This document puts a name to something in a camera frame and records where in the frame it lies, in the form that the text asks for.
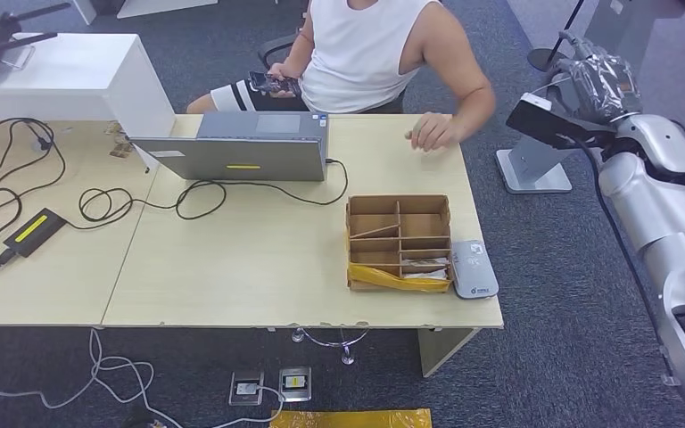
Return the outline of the person's left hand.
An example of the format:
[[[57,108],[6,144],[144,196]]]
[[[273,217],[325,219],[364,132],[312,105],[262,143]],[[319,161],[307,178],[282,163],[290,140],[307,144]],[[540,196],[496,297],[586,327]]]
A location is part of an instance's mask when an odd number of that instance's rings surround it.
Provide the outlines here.
[[[427,112],[404,136],[412,149],[432,152],[460,144],[466,139],[466,132],[452,116]]]

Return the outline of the person's right hand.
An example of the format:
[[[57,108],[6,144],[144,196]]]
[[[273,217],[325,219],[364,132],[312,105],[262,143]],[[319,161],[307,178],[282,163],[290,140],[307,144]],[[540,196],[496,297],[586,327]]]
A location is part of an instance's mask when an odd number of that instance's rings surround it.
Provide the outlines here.
[[[299,74],[285,63],[274,63],[266,73],[269,94],[275,98],[296,98],[301,95]]]

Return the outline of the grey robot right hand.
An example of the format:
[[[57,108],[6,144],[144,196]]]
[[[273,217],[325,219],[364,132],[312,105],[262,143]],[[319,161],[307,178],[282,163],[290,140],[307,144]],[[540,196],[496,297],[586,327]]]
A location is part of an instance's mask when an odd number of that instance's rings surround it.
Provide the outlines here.
[[[574,56],[551,66],[547,94],[569,116],[608,124],[643,112],[640,91],[626,60],[568,30],[561,31],[559,38],[569,43]]]

